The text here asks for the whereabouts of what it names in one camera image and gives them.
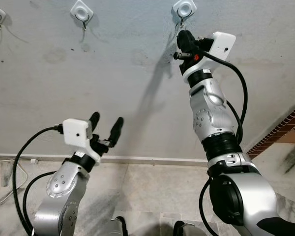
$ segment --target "cable connector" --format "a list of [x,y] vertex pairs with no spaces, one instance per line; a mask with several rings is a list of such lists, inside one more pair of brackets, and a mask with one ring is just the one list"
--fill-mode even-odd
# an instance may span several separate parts
[[60,134],[63,134],[63,125],[62,124],[55,125],[54,130],[58,131]]

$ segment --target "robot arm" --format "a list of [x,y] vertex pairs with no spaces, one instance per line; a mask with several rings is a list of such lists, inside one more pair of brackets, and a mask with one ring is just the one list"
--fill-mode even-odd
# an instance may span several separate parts
[[[193,129],[208,160],[213,211],[241,235],[268,236],[283,225],[275,222],[284,221],[277,214],[275,193],[237,142],[226,99],[212,76],[219,64],[201,53],[225,60],[235,39],[231,34],[216,32],[212,38],[196,40],[189,31],[182,30],[177,37],[181,53],[175,53],[174,58],[183,60],[179,67],[191,88]],[[285,226],[295,230],[293,223],[286,222]]]
[[100,164],[103,153],[117,143],[123,126],[118,118],[110,137],[100,140],[93,134],[99,113],[89,120],[67,119],[63,122],[65,143],[74,147],[71,158],[48,180],[47,196],[34,219],[33,234],[39,236],[72,236],[74,234],[80,200],[85,194],[89,172]]

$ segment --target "baseboard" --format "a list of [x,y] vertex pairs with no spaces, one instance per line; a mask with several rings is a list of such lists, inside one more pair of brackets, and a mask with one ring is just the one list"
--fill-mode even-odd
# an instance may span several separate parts
[[[0,153],[0,159],[14,159],[16,154]],[[70,155],[41,155],[23,154],[21,159],[37,159],[40,161],[63,161]],[[183,159],[183,158],[161,158],[140,156],[103,156],[102,163],[127,163],[127,164],[150,164],[150,165],[179,165],[179,166],[207,166],[207,160]]]

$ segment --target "floor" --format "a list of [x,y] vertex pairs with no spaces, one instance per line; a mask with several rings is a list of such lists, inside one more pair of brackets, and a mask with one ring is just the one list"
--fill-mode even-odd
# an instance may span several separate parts
[[[57,170],[60,162],[40,161],[37,165],[21,161],[29,174],[25,184],[35,176]],[[0,199],[11,190],[9,179],[11,163],[0,164]],[[80,207],[75,236],[101,235],[105,224],[121,215],[126,219],[130,236],[172,236],[177,220],[190,222],[203,229],[203,235],[210,235],[201,222],[198,200],[199,193],[207,180],[205,167],[102,164],[90,173],[87,191]],[[17,185],[25,178],[17,174]],[[45,195],[48,177],[33,185],[28,195],[29,217],[33,217]],[[22,199],[24,188],[19,189]],[[278,196],[282,209],[280,214],[295,222],[295,213],[285,209],[287,199]],[[288,202],[295,208],[293,201]],[[220,236],[236,236],[238,233],[222,223],[213,213],[209,195],[204,198],[204,210],[211,227]],[[25,231],[18,219],[13,197],[0,204],[0,236],[24,236]]]

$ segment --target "concrete wall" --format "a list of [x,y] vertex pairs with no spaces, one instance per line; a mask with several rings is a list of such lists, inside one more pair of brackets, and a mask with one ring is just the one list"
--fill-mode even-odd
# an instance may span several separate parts
[[[175,2],[85,0],[95,16],[83,35],[69,14],[75,0],[0,0],[8,14],[0,31],[0,153],[16,153],[41,128],[100,111],[102,137],[125,118],[112,155],[205,158],[192,130],[188,85],[172,60]],[[246,148],[295,104],[295,0],[195,3],[187,21],[194,35],[237,36],[229,60],[249,89]],[[215,77],[239,112],[239,79],[223,67]],[[61,136],[48,134],[27,153],[69,150]]]

